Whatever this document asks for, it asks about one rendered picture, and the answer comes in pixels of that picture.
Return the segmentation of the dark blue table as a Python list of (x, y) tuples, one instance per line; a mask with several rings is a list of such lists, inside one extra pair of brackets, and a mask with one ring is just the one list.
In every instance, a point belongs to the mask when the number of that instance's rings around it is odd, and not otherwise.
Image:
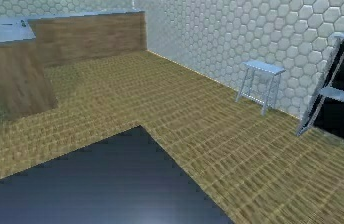
[(141, 126), (0, 180), (0, 224), (234, 224)]

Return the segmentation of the light grey stool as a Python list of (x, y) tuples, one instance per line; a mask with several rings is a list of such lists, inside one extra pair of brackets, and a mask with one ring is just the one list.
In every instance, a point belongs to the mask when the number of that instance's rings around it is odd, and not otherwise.
[[(244, 65), (246, 67), (246, 73), (235, 101), (238, 102), (241, 97), (245, 97), (260, 104), (262, 106), (261, 115), (264, 116), (269, 108), (275, 107), (281, 75), (285, 72), (285, 69), (258, 60), (246, 61)], [(267, 80), (267, 85), (261, 100), (251, 95), (253, 81), (257, 72), (260, 72), (261, 76)]]

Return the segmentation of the wooden kitchen counter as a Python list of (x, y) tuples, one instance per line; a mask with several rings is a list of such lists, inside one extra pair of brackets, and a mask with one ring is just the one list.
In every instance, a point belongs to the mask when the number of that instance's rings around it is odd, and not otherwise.
[(11, 120), (54, 109), (46, 67), (146, 49), (142, 10), (1, 18), (0, 106)]

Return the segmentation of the grey metal shelf unit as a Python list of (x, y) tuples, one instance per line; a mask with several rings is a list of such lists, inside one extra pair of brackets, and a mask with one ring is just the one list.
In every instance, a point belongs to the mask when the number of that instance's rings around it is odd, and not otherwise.
[(334, 50), (303, 113), (297, 136), (316, 126), (344, 140), (344, 33), (334, 38)]

